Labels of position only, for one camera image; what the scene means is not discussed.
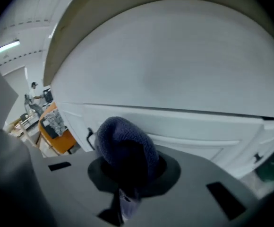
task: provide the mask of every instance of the orange chair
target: orange chair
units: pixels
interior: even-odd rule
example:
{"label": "orange chair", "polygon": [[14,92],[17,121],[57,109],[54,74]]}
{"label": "orange chair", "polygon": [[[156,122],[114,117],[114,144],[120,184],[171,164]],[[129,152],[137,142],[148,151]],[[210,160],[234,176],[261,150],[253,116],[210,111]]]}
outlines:
{"label": "orange chair", "polygon": [[40,121],[41,119],[50,111],[52,111],[53,109],[57,108],[55,103],[52,103],[47,109],[46,111],[44,111],[44,113],[42,114],[42,116],[39,119],[38,122],[38,128],[39,131],[41,132],[42,136],[51,144],[51,146],[57,150],[59,153],[63,154],[65,153],[67,150],[69,150],[72,146],[74,146],[76,144],[76,140],[74,139],[74,137],[71,135],[70,131],[67,130],[63,133],[63,135],[61,137],[56,137],[54,139],[52,139],[49,134],[46,132],[46,130],[42,127]]}

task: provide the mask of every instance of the patterned cloth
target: patterned cloth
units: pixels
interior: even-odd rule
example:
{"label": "patterned cloth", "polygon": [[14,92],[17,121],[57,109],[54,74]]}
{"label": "patterned cloth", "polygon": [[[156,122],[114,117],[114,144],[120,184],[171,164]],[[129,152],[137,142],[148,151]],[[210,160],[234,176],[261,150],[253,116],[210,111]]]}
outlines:
{"label": "patterned cloth", "polygon": [[62,136],[67,130],[58,109],[53,109],[44,116],[46,122],[54,129],[58,136]]}

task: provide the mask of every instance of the black handle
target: black handle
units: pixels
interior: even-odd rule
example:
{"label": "black handle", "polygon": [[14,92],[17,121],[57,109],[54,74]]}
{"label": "black handle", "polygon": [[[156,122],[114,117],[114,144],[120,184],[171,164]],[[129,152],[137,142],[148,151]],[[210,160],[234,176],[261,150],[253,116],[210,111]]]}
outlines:
{"label": "black handle", "polygon": [[259,162],[259,161],[263,158],[263,157],[259,156],[259,153],[256,153],[256,154],[254,155],[254,157],[256,158],[255,163]]}
{"label": "black handle", "polygon": [[88,128],[88,130],[89,130],[89,133],[88,133],[88,136],[86,137],[86,141],[89,143],[90,147],[91,147],[93,150],[95,150],[95,148],[92,146],[91,142],[89,141],[89,138],[90,138],[92,135],[94,135],[93,130],[92,130],[91,128]]}

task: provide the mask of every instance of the white shirt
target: white shirt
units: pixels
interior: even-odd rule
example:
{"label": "white shirt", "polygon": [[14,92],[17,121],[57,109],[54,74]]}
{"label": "white shirt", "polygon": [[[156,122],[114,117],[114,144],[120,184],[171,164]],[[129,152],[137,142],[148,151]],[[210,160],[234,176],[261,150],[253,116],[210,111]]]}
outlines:
{"label": "white shirt", "polygon": [[34,92],[34,89],[32,88],[29,92],[29,97],[30,97],[30,105],[33,105],[35,102],[34,102],[34,97],[35,97],[35,92]]}

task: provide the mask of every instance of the person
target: person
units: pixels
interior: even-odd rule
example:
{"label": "person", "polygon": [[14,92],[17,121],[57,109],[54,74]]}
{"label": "person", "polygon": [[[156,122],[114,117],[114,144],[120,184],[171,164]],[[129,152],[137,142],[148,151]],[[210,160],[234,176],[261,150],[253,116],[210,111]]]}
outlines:
{"label": "person", "polygon": [[43,114],[43,109],[39,105],[37,105],[34,102],[34,100],[35,99],[40,99],[40,98],[42,98],[42,96],[36,96],[35,91],[34,91],[34,89],[36,88],[36,86],[37,86],[37,83],[36,82],[32,82],[32,84],[31,84],[31,90],[29,92],[29,97],[30,97],[29,106],[30,106],[31,109],[35,110],[35,112],[37,113],[38,117],[40,118],[41,115]]}

